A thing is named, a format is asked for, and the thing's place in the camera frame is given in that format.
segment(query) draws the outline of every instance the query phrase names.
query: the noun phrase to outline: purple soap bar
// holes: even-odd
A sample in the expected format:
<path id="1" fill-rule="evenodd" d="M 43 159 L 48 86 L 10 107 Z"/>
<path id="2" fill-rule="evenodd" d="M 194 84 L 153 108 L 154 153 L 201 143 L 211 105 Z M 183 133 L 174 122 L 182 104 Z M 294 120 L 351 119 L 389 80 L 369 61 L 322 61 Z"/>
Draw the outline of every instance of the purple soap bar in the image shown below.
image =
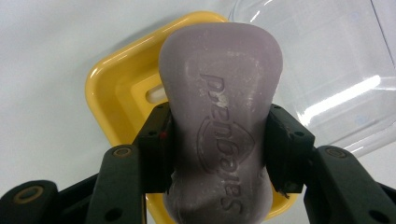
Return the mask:
<path id="1" fill-rule="evenodd" d="M 171 34 L 160 75 L 175 121 L 164 205 L 177 223 L 260 223 L 271 208 L 264 126 L 282 54 L 261 28 L 205 23 Z"/>

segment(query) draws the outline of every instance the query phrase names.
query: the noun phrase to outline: clear plastic container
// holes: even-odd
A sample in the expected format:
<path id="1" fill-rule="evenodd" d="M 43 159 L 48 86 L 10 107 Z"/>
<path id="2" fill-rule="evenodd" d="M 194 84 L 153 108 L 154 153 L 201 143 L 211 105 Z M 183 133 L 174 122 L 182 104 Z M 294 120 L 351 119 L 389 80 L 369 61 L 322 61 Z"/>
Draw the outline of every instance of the clear plastic container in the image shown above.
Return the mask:
<path id="1" fill-rule="evenodd" d="M 316 136 L 317 147 L 361 156 L 396 140 L 396 20 L 389 19 L 396 17 L 390 7 L 396 3 L 239 0 L 230 20 L 260 26 L 282 48 L 274 103 Z"/>

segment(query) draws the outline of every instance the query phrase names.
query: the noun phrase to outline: transparent plastic lid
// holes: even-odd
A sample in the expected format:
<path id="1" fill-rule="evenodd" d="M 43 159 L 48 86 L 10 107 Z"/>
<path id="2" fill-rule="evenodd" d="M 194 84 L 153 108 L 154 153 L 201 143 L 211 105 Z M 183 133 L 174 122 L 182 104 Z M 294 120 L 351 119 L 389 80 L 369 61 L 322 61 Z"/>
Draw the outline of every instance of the transparent plastic lid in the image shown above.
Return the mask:
<path id="1" fill-rule="evenodd" d="M 369 0 L 239 0 L 230 15 L 278 41 L 284 66 L 274 103 L 317 147 L 361 156 L 396 140 L 396 40 L 388 32 L 396 20 L 381 20 L 388 15 L 378 8 Z"/>

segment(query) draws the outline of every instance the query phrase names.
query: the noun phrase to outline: soap bar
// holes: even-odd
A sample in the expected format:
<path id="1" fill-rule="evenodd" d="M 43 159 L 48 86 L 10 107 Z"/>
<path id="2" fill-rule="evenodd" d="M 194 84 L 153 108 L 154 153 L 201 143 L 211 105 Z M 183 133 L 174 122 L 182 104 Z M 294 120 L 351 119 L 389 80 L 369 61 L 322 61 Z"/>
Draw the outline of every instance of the soap bar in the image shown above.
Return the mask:
<path id="1" fill-rule="evenodd" d="M 177 223 L 260 223 L 272 204 L 264 127 L 282 71 L 275 39 L 242 23 L 204 23 L 164 42 L 160 76 L 176 130 L 164 205 Z"/>

